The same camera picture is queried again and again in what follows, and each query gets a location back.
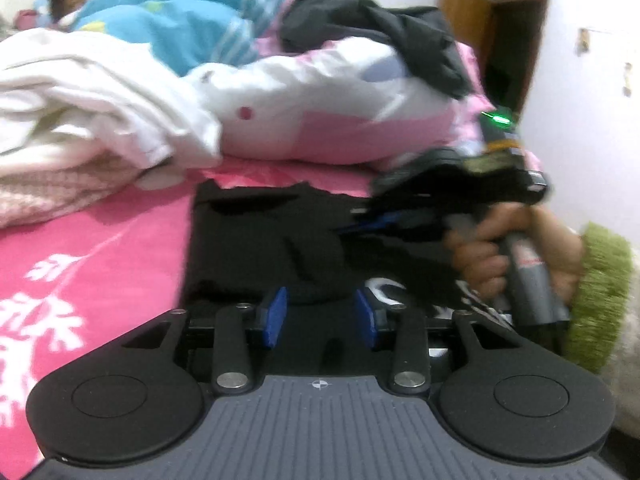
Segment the green fuzzy sleeve forearm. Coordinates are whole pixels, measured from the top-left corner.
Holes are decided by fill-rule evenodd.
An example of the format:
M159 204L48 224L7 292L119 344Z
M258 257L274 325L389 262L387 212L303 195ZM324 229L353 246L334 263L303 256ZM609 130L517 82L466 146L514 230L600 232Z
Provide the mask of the green fuzzy sleeve forearm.
M572 302L564 356L598 375L616 403L614 427L639 437L639 251L590 223L582 233L584 274Z

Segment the right hand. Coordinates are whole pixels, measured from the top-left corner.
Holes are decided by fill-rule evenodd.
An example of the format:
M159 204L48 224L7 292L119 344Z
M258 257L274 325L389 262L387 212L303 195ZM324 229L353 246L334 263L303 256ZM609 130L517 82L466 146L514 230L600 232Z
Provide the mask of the right hand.
M449 231L445 245L452 252L452 266L480 299L496 298L506 289L509 266L508 258L499 252L497 240L511 232L523 232L532 240L547 266L555 293L564 304L571 304L584 270L584 242L541 206L495 204L472 234Z

